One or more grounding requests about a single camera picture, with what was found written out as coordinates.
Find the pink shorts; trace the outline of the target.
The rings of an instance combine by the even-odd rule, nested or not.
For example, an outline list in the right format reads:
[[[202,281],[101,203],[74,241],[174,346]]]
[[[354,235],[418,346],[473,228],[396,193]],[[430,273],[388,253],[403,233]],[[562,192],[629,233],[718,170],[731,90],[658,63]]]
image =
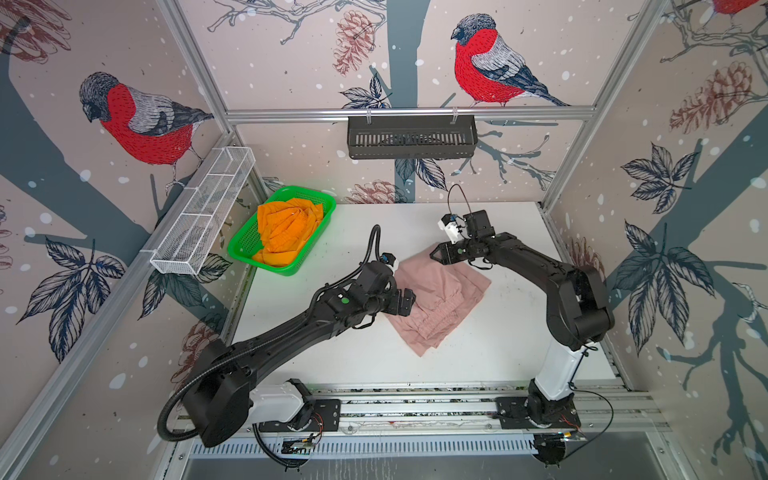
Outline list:
[[[387,316],[402,340],[418,356],[436,349],[483,300],[491,280],[471,266],[442,265],[428,249],[402,262],[395,272],[400,288],[415,294],[411,313]]]

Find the orange shorts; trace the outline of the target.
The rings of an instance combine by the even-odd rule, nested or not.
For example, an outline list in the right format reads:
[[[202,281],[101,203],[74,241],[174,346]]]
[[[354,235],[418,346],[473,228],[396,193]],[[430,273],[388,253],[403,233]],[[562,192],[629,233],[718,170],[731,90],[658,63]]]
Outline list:
[[[252,259],[272,267],[292,264],[324,220],[322,204],[293,198],[258,207],[257,225],[262,248]]]

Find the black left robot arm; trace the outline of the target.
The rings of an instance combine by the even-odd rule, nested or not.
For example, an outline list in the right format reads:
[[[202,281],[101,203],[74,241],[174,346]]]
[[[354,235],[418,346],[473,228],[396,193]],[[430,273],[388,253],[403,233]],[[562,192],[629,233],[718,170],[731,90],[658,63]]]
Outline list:
[[[278,367],[349,329],[364,329],[367,316],[409,316],[415,301],[413,290],[397,285],[389,265],[371,261],[348,277],[321,287],[305,311],[267,332],[229,346],[212,341],[164,407],[168,412],[180,403],[193,429],[169,433],[165,439],[198,437],[206,447],[223,443],[237,433],[255,408],[250,393]]]

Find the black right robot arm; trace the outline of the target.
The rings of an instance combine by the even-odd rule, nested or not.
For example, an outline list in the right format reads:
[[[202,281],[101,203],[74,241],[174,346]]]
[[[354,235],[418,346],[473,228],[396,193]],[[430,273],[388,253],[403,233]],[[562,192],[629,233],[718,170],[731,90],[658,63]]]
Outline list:
[[[497,233],[484,210],[462,217],[445,214],[438,227],[449,240],[432,250],[432,260],[453,265],[481,259],[521,275],[546,294],[545,321],[553,340],[529,383],[524,406],[537,427],[560,420],[572,408],[572,383],[583,359],[615,326],[600,273],[556,260],[512,234]]]

